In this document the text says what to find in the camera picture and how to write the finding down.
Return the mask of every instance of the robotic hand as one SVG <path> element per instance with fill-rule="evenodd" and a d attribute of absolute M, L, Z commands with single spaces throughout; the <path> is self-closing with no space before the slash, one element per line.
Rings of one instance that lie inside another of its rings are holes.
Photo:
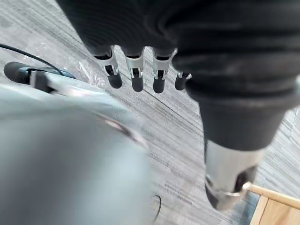
<path fill-rule="evenodd" d="M 58 3 L 113 87 L 122 85 L 114 45 L 126 56 L 135 91 L 143 89 L 144 46 L 153 47 L 156 93 L 171 60 L 184 72 L 175 86 L 183 89 L 189 78 L 187 92 L 200 106 L 207 197 L 217 210 L 231 208 L 254 181 L 285 112 L 300 103 L 300 2 Z"/>

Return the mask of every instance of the black rubber sleeve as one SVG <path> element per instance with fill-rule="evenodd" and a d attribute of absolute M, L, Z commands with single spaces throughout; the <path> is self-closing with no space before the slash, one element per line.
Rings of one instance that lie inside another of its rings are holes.
<path fill-rule="evenodd" d="M 144 89 L 143 77 L 131 78 L 131 83 L 136 92 L 141 92 Z"/>
<path fill-rule="evenodd" d="M 154 79 L 153 81 L 153 90 L 155 93 L 160 94 L 164 91 L 165 80 L 162 78 Z"/>
<path fill-rule="evenodd" d="M 117 75 L 108 76 L 108 81 L 109 81 L 110 85 L 116 89 L 119 89 L 120 87 L 122 87 L 122 84 L 123 84 L 121 75 L 119 73 Z"/>

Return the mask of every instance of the gray floor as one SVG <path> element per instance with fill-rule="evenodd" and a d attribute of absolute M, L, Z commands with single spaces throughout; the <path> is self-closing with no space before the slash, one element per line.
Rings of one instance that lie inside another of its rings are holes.
<path fill-rule="evenodd" d="M 175 70 L 169 71 L 163 94 L 152 90 L 151 51 L 145 51 L 144 82 L 135 93 L 125 64 L 116 48 L 124 85 L 113 90 L 97 62 L 83 47 L 77 34 L 53 0 L 2 0 L 0 2 L 0 42 L 36 54 L 77 78 L 110 92 L 144 121 L 153 165 L 153 192 L 163 198 L 157 224 L 167 225 L 247 225 L 257 197 L 249 195 L 234 210 L 213 210 L 204 194 L 203 129 L 197 104 L 174 88 Z M 0 50 L 0 68 L 9 61 L 34 65 L 27 57 Z M 0 76 L 0 82 L 7 80 Z M 300 197 L 300 111 L 286 117 L 258 171 L 256 183 Z"/>

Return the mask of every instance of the wooden furniture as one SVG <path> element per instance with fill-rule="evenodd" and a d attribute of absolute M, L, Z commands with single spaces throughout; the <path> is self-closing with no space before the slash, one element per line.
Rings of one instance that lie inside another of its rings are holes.
<path fill-rule="evenodd" d="M 300 200 L 253 185 L 260 195 L 250 225 L 300 225 Z"/>

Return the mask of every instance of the black wire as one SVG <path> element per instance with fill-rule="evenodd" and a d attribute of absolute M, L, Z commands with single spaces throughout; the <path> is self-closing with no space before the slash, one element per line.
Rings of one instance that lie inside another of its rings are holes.
<path fill-rule="evenodd" d="M 158 197 L 159 198 L 159 208 L 157 210 L 156 216 L 153 219 L 153 223 L 155 223 L 155 221 L 158 219 L 159 213 L 160 213 L 160 209 L 161 209 L 161 197 L 159 195 L 154 195 L 152 197 Z"/>
<path fill-rule="evenodd" d="M 28 56 L 28 57 L 30 57 L 30 58 L 33 58 L 33 59 L 35 59 L 35 60 L 37 60 L 37 61 L 40 61 L 40 62 L 42 62 L 42 63 L 44 63 L 44 64 L 46 64 L 46 65 L 52 67 L 53 69 L 57 70 L 57 72 L 59 72 L 59 74 L 63 76 L 63 73 L 62 73 L 59 69 L 57 69 L 57 68 L 56 68 L 54 65 L 52 65 L 51 63 L 49 63 L 49 62 L 47 62 L 47 61 L 45 61 L 45 60 L 39 58 L 38 56 L 31 55 L 31 54 L 28 53 L 28 52 L 24 52 L 24 51 L 22 51 L 22 50 L 20 50 L 20 49 L 14 48 L 14 47 L 9 46 L 9 45 L 0 44 L 0 47 L 1 47 L 1 48 L 5 48 L 5 49 L 8 49 L 8 50 L 11 50 L 11 51 L 14 51 L 14 52 L 17 52 L 17 53 L 20 53 L 20 54 L 23 54 L 23 55 L 26 55 L 26 56 Z"/>

